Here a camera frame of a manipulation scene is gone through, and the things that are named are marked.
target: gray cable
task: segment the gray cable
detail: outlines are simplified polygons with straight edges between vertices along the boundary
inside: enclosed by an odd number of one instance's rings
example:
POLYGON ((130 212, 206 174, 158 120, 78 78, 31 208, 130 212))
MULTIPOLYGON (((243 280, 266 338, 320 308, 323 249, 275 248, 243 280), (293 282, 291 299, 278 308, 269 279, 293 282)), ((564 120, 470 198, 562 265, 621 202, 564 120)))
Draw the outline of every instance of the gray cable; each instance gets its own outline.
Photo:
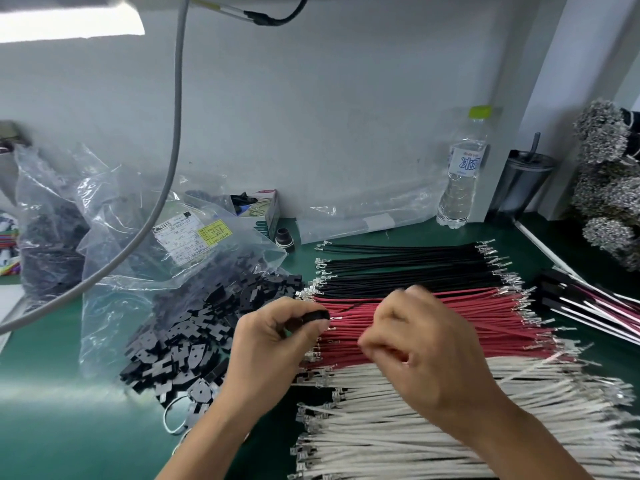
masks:
POLYGON ((182 0, 178 11, 178 30, 175 38, 175 99, 173 106, 173 148, 171 151, 171 160, 169 161, 169 170, 166 174, 164 187, 162 192, 160 192, 160 197, 158 198, 154 209, 151 211, 151 215, 131 242, 128 243, 128 245, 121 250, 121 252, 113 258, 110 263, 108 263, 108 265, 95 274, 92 274, 81 283, 78 283, 76 286, 71 288, 71 290, 51 300, 46 305, 24 314, 16 320, 0 325, 0 335, 27 326, 28 324, 43 318, 49 312, 52 312, 60 306, 68 304, 78 296, 81 296, 82 293, 89 290, 94 284, 116 269, 117 266, 119 266, 124 259, 126 259, 138 247, 140 242, 142 242, 155 225, 158 217, 160 217, 160 213, 164 207, 164 201, 171 191, 173 177, 175 176, 175 169, 178 165, 178 156, 180 154, 180 137, 182 131, 182 49, 184 48, 184 32, 187 23, 189 1, 190 0, 182 0))

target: fluorescent lamp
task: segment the fluorescent lamp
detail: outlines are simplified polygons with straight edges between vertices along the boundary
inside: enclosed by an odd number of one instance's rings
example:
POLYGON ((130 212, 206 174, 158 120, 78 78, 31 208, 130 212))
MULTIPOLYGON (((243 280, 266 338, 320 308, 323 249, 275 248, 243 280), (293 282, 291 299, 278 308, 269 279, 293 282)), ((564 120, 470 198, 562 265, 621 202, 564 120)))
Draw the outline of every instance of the fluorescent lamp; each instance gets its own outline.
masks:
POLYGON ((125 0, 108 6, 0 13, 0 43, 144 34, 138 11, 125 0))

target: light fixture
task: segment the light fixture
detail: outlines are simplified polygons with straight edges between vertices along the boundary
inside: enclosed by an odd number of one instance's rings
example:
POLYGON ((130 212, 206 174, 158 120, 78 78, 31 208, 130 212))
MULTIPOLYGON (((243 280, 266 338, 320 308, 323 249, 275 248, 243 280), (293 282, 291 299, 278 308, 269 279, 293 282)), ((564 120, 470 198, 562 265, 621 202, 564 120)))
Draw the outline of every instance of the light fixture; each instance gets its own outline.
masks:
POLYGON ((126 0, 0 0, 0 43, 144 34, 126 0))

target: yellow label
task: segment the yellow label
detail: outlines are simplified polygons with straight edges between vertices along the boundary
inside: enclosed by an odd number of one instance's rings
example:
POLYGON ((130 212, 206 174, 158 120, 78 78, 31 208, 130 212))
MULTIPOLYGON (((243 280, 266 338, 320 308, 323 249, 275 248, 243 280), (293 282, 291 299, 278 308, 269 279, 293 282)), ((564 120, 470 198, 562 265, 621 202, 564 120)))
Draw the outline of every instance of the yellow label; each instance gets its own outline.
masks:
POLYGON ((204 239, 204 242, 206 242, 209 247, 212 247, 214 244, 222 241, 225 237, 229 237, 233 232, 231 232, 231 229, 227 227, 222 219, 218 219, 213 222, 213 224, 204 226, 198 231, 198 234, 200 234, 200 237, 204 239))

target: label sticker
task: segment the label sticker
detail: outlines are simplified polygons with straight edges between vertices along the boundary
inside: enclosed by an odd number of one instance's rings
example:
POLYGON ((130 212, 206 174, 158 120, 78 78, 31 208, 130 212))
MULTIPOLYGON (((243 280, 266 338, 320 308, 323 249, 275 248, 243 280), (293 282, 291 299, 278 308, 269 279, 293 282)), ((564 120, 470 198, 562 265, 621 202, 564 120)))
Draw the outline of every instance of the label sticker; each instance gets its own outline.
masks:
POLYGON ((396 221, 389 214, 380 214, 379 216, 365 217, 364 222, 367 223, 369 232, 391 229, 392 227, 396 226, 396 221))
POLYGON ((200 237, 203 238, 204 242, 211 247, 222 241, 224 238, 229 237, 233 232, 231 232, 231 229, 227 227, 222 219, 218 219, 212 224, 200 229, 198 234, 200 234, 200 237))
POLYGON ((473 150, 462 150, 451 147, 449 153, 449 173, 462 177, 473 177, 480 168, 484 150, 475 152, 473 150))
POLYGON ((210 246, 198 234, 202 222, 191 212, 184 212, 154 227, 156 240, 178 266, 206 253, 210 246))

